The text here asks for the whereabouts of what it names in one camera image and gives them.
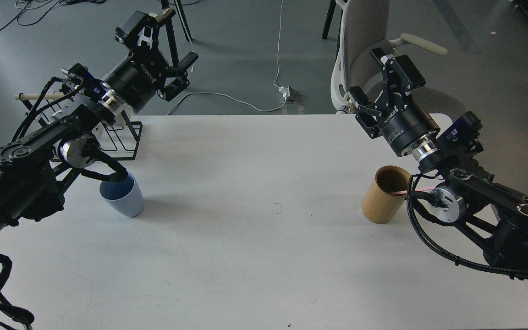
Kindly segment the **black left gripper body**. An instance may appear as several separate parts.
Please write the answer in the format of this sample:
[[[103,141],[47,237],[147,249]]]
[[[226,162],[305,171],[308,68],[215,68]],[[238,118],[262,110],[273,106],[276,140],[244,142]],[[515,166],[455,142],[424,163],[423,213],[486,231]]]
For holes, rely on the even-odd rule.
[[[168,68],[159,50],[130,52],[101,80],[138,113],[164,87]]]

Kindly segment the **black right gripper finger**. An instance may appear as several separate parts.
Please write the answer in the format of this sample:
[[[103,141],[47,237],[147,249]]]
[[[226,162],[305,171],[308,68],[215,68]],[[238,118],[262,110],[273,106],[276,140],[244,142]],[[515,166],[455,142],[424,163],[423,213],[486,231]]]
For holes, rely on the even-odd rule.
[[[386,55],[381,48],[371,51],[383,69],[381,93],[375,100],[378,108],[407,108],[413,102],[411,92],[426,81],[408,55]]]
[[[358,121],[370,138],[381,137],[383,123],[380,120],[383,117],[383,110],[379,109],[375,103],[370,102],[368,96],[360,86],[348,88],[348,94],[356,107],[356,121]]]

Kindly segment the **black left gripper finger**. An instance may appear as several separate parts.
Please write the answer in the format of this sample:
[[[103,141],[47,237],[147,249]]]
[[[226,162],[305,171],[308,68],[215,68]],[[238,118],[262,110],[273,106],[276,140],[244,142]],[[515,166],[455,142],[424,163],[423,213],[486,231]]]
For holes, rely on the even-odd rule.
[[[198,54],[189,52],[178,65],[168,66],[159,71],[157,81],[159,98],[170,102],[189,86],[188,71],[197,59]]]
[[[123,27],[115,28],[115,40],[128,48],[128,60],[163,59],[159,50],[159,26],[155,17],[134,12]]]

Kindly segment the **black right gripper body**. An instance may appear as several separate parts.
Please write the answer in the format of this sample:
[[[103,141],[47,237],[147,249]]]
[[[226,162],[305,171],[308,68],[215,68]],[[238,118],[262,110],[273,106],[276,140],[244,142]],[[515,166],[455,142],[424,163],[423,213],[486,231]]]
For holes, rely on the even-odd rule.
[[[411,146],[422,137],[434,139],[440,132],[439,126],[429,113],[414,101],[404,106],[393,107],[390,102],[376,102],[377,110],[383,115],[377,119],[379,129],[374,138],[384,137],[398,157],[411,152]]]

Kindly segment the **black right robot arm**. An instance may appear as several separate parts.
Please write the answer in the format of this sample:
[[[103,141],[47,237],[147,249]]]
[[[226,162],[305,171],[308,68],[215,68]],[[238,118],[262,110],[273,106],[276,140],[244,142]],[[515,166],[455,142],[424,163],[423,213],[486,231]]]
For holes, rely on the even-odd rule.
[[[349,89],[356,119],[369,137],[384,137],[398,157],[412,155],[419,173],[408,180],[407,213],[423,243],[456,265],[528,280],[528,195],[493,181],[475,156],[480,119],[467,111],[442,132],[411,96],[425,79],[407,55],[370,51],[381,67],[383,90],[375,102]],[[454,227],[482,249],[485,264],[436,244],[417,219]]]

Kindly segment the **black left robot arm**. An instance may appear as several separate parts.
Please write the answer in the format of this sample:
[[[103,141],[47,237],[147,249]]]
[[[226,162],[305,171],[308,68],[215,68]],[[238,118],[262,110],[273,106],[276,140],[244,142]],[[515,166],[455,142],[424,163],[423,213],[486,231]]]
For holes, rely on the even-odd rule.
[[[48,88],[38,96],[11,141],[0,147],[0,231],[16,227],[20,219],[40,221],[64,209],[64,194],[79,176],[121,182],[126,168],[101,150],[94,129],[100,125],[131,125],[155,95],[169,102],[189,85],[188,70],[198,55],[189,52],[178,60],[171,19],[165,7],[160,13],[136,11],[115,39],[128,48],[128,56],[105,77],[94,78],[76,63],[64,71],[63,100],[72,100],[68,113],[28,133],[36,118],[50,108],[42,105]],[[26,330],[34,315],[12,305],[2,294],[12,261],[0,253],[0,311]]]

